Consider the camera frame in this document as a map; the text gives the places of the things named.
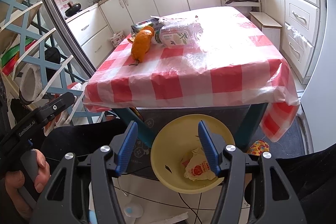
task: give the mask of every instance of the wire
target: wire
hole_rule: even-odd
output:
[[[183,203],[185,204],[185,205],[187,205],[188,206],[188,208],[190,209],[190,210],[192,210],[193,211],[193,213],[196,215],[196,217],[198,218],[198,220],[199,220],[199,222],[201,223],[201,224],[203,224],[202,223],[202,221],[200,220],[200,218],[199,218],[199,216],[198,216],[198,214],[184,201],[184,199],[182,198],[182,196],[181,196],[181,194],[179,193],[178,194],[179,196],[180,196],[180,198],[182,199],[182,201],[183,201]]]
[[[183,206],[176,206],[176,205],[172,205],[172,204],[167,204],[167,203],[162,203],[162,202],[159,202],[159,201],[155,201],[155,200],[151,200],[151,199],[148,199],[148,198],[144,198],[142,196],[138,196],[138,195],[135,195],[135,194],[132,194],[130,192],[127,192],[125,190],[123,190],[125,193],[128,193],[130,195],[133,195],[133,196],[136,196],[137,198],[142,198],[142,199],[145,199],[145,200],[148,200],[148,201],[151,201],[151,202],[155,202],[155,203],[159,203],[159,204],[162,204],[162,205],[167,205],[167,206],[172,206],[172,207],[177,207],[177,208],[183,208],[183,209],[194,209],[194,210],[197,210],[196,208],[190,208],[190,207],[183,207]],[[199,209],[199,210],[202,210],[202,211],[214,211],[215,209]]]
[[[138,169],[138,170],[135,170],[135,171],[132,171],[132,172],[129,172],[129,173],[123,173],[122,175],[134,175],[135,172],[138,172],[138,171],[140,171],[140,170],[146,169],[146,168],[148,168],[148,167],[152,167],[152,166],[151,166],[151,165],[148,165],[148,166],[142,167],[142,168],[140,168],[140,169]]]
[[[199,201],[198,201],[198,207],[197,207],[197,213],[196,213],[196,215],[198,215],[198,210],[200,209],[201,198],[202,198],[202,193],[199,195]]]

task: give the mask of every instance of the plastic bag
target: plastic bag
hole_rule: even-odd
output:
[[[197,47],[198,37],[203,33],[197,18],[169,19],[169,22],[165,23],[168,24],[161,28],[159,36],[165,47]]]
[[[212,180],[216,177],[210,170],[207,158],[201,148],[192,151],[193,157],[185,168],[184,177],[191,180]]]

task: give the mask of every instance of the cabinet handle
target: cabinet handle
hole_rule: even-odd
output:
[[[89,25],[86,25],[83,29],[82,29],[82,31],[84,31]]]
[[[97,50],[95,50],[94,52],[98,52],[102,46],[103,45],[100,45],[100,47]]]
[[[124,0],[125,4],[128,6],[128,1],[127,0]]]
[[[121,0],[119,0],[119,4],[120,4],[121,8],[123,8],[123,9],[125,8],[124,5],[122,4]]]
[[[307,20],[306,20],[304,17],[299,16],[296,12],[292,12],[292,14],[293,14],[295,17],[302,19],[302,20],[307,24]]]
[[[300,58],[300,52],[294,49],[293,45],[290,42],[289,42],[289,45],[291,46],[292,50],[295,51],[299,55],[299,58]]]

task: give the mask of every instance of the human hand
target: human hand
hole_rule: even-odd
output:
[[[34,186],[37,192],[41,193],[50,178],[49,164],[46,162],[44,155],[36,151],[36,160],[39,166],[39,172],[35,179]],[[25,183],[25,177],[21,171],[7,172],[5,176],[6,191],[13,201],[13,204],[18,213],[26,220],[32,216],[33,210],[25,202],[23,197],[19,194],[18,189]]]

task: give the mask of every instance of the yellow bowl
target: yellow bowl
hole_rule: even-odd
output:
[[[220,134],[227,144],[235,144],[230,130],[219,120],[203,115],[191,114],[179,117],[167,124],[156,136],[151,150],[151,164],[156,177],[169,189],[179,193],[197,194],[208,191],[224,178],[192,181],[184,177],[182,158],[202,147],[198,137],[198,123],[203,120],[212,133]]]

